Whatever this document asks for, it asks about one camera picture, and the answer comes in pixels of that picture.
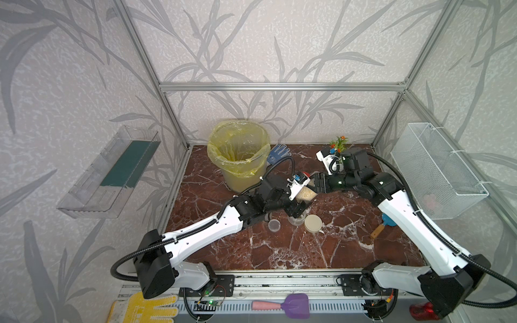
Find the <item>clear oatmeal jar tall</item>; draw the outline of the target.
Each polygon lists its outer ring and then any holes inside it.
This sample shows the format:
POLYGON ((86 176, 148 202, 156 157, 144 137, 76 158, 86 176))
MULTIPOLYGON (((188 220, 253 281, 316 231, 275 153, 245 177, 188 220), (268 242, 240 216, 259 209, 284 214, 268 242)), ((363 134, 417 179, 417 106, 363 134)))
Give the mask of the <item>clear oatmeal jar tall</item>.
POLYGON ((296 195, 296 200, 297 202, 301 203, 301 202, 306 202, 306 203, 309 203, 311 202, 313 199, 315 199, 317 196, 317 193, 314 192, 313 190, 311 190, 310 188, 308 187, 303 187, 300 192, 296 195))

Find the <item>yellow dotted work glove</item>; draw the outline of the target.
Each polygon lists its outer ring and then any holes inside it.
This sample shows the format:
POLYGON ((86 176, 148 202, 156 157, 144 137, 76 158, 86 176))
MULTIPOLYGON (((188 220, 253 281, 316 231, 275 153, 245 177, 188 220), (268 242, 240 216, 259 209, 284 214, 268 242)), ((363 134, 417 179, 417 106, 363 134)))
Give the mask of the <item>yellow dotted work glove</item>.
POLYGON ((107 322, 161 323, 174 322, 179 309, 174 306, 179 297, 175 294, 146 300, 143 293, 132 295, 128 300, 115 301, 107 322))

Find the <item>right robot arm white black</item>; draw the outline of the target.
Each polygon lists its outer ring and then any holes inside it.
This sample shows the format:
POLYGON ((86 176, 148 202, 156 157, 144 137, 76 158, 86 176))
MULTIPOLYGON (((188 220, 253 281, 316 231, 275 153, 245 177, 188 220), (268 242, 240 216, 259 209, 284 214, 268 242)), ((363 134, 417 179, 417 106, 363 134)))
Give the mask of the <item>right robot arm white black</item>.
POLYGON ((411 307, 416 320, 443 319, 461 304, 492 310, 515 306, 515 297, 495 303, 467 300, 487 275, 512 289, 516 283, 491 270, 486 257, 472 255, 442 231, 418 207, 407 181, 393 165, 377 156, 391 171, 374 172, 370 164, 374 156, 361 148, 343 152, 324 148, 316 157, 325 171, 311 176, 317 193, 355 191, 369 200, 395 222, 427 262, 416 267, 376 261, 363 270, 367 283, 425 297, 426 304, 411 307))

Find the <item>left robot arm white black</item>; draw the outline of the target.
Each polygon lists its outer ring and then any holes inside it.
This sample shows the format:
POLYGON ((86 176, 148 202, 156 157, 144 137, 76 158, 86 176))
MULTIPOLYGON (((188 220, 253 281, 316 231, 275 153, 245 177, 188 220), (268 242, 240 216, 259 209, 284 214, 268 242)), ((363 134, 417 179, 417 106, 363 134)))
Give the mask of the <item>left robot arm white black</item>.
POLYGON ((292 169, 291 176, 283 178, 268 169, 258 183, 233 196, 212 216, 165 234, 149 231, 136 251, 111 266, 110 274, 121 281, 138 282, 147 300, 171 287, 197 291, 211 287, 217 276, 209 263, 186 259, 221 238, 262 222, 268 213, 283 210, 290 217, 300 217, 308 203, 296 198, 310 182, 306 172, 292 169))

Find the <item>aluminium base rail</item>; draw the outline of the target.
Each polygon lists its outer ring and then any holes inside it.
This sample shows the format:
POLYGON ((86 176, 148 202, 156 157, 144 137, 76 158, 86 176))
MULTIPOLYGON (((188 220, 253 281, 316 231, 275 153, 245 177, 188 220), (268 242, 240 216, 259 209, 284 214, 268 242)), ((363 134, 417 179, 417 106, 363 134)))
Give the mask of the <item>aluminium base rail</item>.
POLYGON ((428 266, 395 266, 382 263, 382 268, 398 269, 401 279, 386 280, 378 284, 376 292, 366 292, 360 269, 307 269, 217 271, 217 289, 211 294, 215 299, 230 300, 280 300, 294 293, 305 293, 311 300, 358 299, 376 300, 390 296, 390 287, 399 295, 422 298, 418 292, 417 277, 427 273, 428 266))

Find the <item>clear plastic wall shelf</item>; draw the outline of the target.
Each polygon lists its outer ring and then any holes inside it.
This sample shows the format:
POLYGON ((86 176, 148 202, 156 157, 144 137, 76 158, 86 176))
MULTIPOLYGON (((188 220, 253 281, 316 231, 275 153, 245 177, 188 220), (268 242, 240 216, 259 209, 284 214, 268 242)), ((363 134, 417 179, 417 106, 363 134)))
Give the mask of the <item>clear plastic wall shelf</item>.
POLYGON ((121 126, 57 209, 74 219, 118 218, 160 144, 155 130, 121 126))

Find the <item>blue dotted work glove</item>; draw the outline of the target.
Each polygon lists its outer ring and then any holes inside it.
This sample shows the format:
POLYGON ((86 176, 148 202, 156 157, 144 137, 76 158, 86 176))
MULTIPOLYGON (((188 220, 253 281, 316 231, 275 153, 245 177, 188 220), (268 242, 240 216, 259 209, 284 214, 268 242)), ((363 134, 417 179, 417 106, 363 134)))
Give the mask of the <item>blue dotted work glove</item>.
POLYGON ((287 145, 277 144, 271 149, 269 155, 267 156, 267 165, 273 166, 277 164, 277 162, 279 162, 282 158, 287 156, 291 156, 290 149, 287 147, 287 145))

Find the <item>white pot artificial flowers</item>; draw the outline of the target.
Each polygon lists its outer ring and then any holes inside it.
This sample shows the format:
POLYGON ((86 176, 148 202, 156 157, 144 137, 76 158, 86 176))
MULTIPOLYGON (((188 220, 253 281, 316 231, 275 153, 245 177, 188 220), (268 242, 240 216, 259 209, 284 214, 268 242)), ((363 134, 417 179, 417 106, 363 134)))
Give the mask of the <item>white pot artificial flowers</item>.
POLYGON ((341 153, 346 149, 348 142, 348 138, 345 136, 337 137, 335 140, 332 140, 329 145, 332 154, 341 153))

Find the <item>green circuit board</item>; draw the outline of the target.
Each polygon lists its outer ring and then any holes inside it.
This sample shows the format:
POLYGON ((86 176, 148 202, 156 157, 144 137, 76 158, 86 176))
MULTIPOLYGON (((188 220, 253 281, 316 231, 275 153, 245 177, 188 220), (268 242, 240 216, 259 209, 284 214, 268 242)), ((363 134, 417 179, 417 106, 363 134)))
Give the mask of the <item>green circuit board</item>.
POLYGON ((215 310, 215 308, 222 306, 223 303, 224 303, 224 300, 214 300, 214 299, 199 300, 196 303, 196 307, 199 308, 200 310, 210 311, 210 310, 215 310))

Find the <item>mesh trash bin yellow bag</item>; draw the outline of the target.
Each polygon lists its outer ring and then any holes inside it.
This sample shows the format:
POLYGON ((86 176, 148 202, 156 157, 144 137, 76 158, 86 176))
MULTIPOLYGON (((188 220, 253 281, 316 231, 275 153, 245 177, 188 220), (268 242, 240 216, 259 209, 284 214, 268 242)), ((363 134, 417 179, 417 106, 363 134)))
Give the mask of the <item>mesh trash bin yellow bag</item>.
POLYGON ((265 174, 271 150, 267 130, 252 121, 222 121, 212 131, 207 155, 223 174, 228 188, 240 193, 265 174))

